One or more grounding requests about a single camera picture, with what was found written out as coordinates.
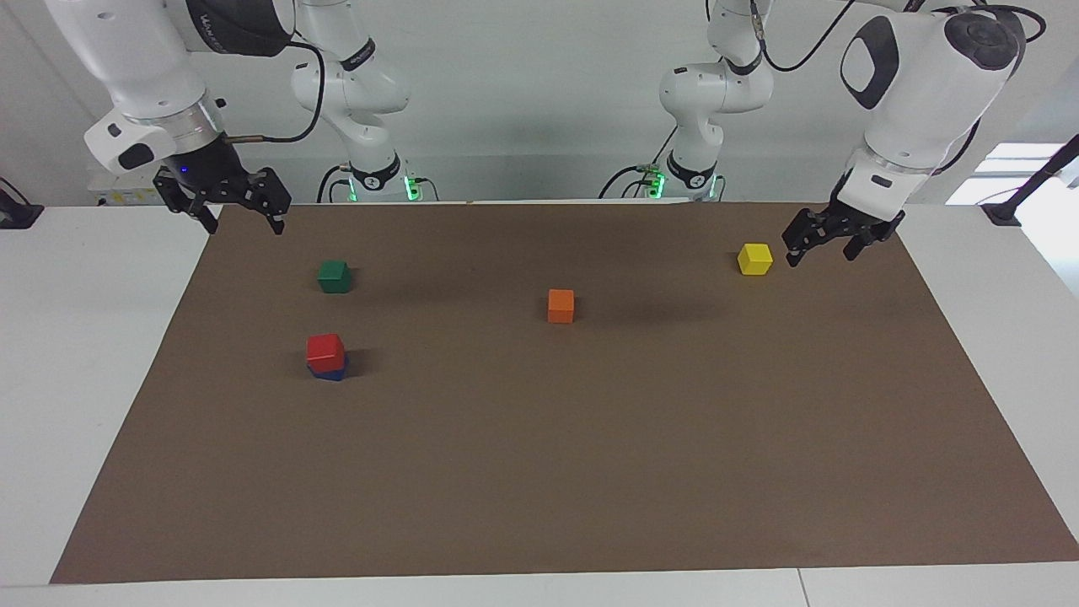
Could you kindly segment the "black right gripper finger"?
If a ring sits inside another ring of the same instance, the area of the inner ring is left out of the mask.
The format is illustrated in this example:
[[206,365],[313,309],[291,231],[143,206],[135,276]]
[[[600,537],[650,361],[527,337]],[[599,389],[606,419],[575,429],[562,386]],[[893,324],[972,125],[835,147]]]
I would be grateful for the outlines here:
[[161,196],[170,212],[188,215],[210,235],[217,232],[218,219],[206,207],[205,201],[201,199],[200,196],[188,197],[185,188],[169,169],[158,169],[153,177],[153,184],[158,189],[158,195]]
[[284,234],[285,217],[290,205],[292,196],[274,169],[262,168],[247,175],[243,207],[263,216],[277,237]]

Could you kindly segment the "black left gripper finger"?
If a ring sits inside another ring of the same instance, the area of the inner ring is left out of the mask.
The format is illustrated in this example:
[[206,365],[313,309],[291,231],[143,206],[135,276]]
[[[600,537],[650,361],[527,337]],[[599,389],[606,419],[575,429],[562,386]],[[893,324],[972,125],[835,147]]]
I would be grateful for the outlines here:
[[877,242],[887,242],[894,235],[899,224],[905,219],[906,212],[900,211],[894,215],[894,219],[890,222],[880,222],[872,224],[872,226],[860,226],[856,227],[853,235],[845,246],[845,257],[848,261],[855,261],[859,254],[861,254],[868,246],[874,245]]
[[802,258],[814,247],[831,239],[829,234],[828,215],[824,212],[800,211],[782,232],[786,243],[786,262],[791,267],[798,266]]

